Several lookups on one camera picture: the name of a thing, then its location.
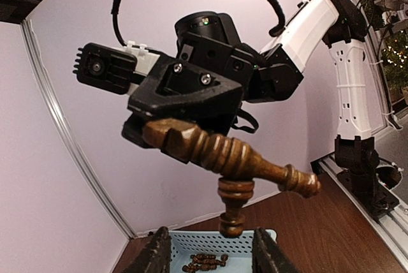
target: turned wooden handle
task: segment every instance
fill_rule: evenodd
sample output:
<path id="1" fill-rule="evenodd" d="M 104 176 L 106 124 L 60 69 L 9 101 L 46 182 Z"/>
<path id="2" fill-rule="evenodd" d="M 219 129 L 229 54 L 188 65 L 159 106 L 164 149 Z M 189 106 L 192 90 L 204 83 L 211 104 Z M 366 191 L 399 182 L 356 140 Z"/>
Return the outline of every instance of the turned wooden handle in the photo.
<path id="1" fill-rule="evenodd" d="M 249 144 L 220 134 L 209 136 L 190 122 L 148 122 L 143 128 L 143 139 L 177 160 L 191 161 L 223 176 L 218 194 L 226 204 L 226 212 L 220 216 L 219 230 L 225 237 L 238 237 L 244 230 L 245 217 L 240 211 L 253 196 L 253 178 L 275 182 L 281 191 L 294 191 L 304 197 L 321 190 L 315 174 L 299 172 L 292 165 L 277 166 L 263 159 Z"/>

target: basket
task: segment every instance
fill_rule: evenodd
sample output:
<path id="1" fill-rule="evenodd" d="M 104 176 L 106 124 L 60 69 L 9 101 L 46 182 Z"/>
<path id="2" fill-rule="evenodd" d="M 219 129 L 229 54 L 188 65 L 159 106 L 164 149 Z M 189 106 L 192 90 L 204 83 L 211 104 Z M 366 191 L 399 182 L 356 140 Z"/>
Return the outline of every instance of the basket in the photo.
<path id="1" fill-rule="evenodd" d="M 273 240 L 276 233 L 266 230 Z M 219 232 L 183 232 L 170 231 L 171 236 L 171 273 L 183 272 L 182 267 L 191 263 L 192 254 L 212 254 L 217 258 L 227 254 L 225 267 L 218 267 L 216 273 L 251 273 L 252 240 L 254 232 L 247 230 L 235 239 L 227 239 Z"/>

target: screw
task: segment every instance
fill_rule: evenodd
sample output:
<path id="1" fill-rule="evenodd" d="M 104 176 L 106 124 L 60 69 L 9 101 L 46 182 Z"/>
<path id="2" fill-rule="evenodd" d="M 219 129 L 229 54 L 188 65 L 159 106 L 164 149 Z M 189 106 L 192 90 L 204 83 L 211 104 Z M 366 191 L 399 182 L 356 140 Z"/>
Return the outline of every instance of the screw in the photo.
<path id="1" fill-rule="evenodd" d="M 95 72 L 99 72 L 99 71 L 101 71 L 102 66 L 101 66 L 100 63 L 94 63 L 94 65 L 92 66 L 92 69 L 93 69 Z"/>
<path id="2" fill-rule="evenodd" d="M 182 64 L 175 64 L 173 67 L 173 70 L 175 73 L 180 73 L 183 70 L 183 65 Z"/>
<path id="3" fill-rule="evenodd" d="M 209 75 L 208 73 L 207 74 L 203 74 L 202 76 L 201 76 L 201 83 L 203 84 L 203 85 L 208 85 L 209 83 L 211 83 L 211 75 Z"/>

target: white backdrop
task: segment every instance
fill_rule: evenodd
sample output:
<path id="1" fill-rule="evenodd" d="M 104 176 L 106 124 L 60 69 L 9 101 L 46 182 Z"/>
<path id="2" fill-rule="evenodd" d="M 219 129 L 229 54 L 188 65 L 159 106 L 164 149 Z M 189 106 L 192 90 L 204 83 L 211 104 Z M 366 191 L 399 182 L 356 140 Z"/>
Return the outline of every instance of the white backdrop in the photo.
<path id="1" fill-rule="evenodd" d="M 69 156 L 20 26 L 0 23 L 0 272 L 109 272 L 127 240 Z"/>
<path id="2" fill-rule="evenodd" d="M 287 18 L 301 0 L 279 0 Z M 129 117 L 127 97 L 79 84 L 72 74 L 77 48 L 92 41 L 118 46 L 113 35 L 112 0 L 44 0 L 29 17 L 43 59 L 79 144 L 116 206 L 136 232 L 177 226 L 222 210 L 217 176 L 183 165 L 158 151 L 137 148 L 120 136 Z M 176 53 L 174 23 L 193 12 L 229 13 L 241 40 L 260 49 L 277 19 L 265 0 L 123 0 L 119 24 L 125 40 Z M 374 81 L 367 67 L 373 128 L 383 125 Z M 256 135 L 232 132 L 278 164 L 308 171 L 309 163 L 331 152 L 337 128 L 335 71 L 324 44 L 306 69 L 306 79 L 281 103 L 244 105 L 261 128 Z M 275 193 L 258 181 L 255 198 Z"/>

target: brown tabletop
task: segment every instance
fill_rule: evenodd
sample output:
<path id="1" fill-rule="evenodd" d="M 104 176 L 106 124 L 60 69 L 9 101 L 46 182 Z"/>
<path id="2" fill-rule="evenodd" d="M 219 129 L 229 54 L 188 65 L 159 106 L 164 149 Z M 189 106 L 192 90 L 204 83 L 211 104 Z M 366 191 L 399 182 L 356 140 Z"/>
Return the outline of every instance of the brown tabletop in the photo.
<path id="1" fill-rule="evenodd" d="M 327 174 L 319 178 L 323 190 L 314 198 L 280 193 L 246 207 L 246 228 L 275 230 L 279 247 L 303 273 L 405 272 L 342 190 Z M 215 218 L 183 230 L 216 230 L 217 225 Z M 132 240 L 113 273 L 122 272 L 146 241 Z"/>

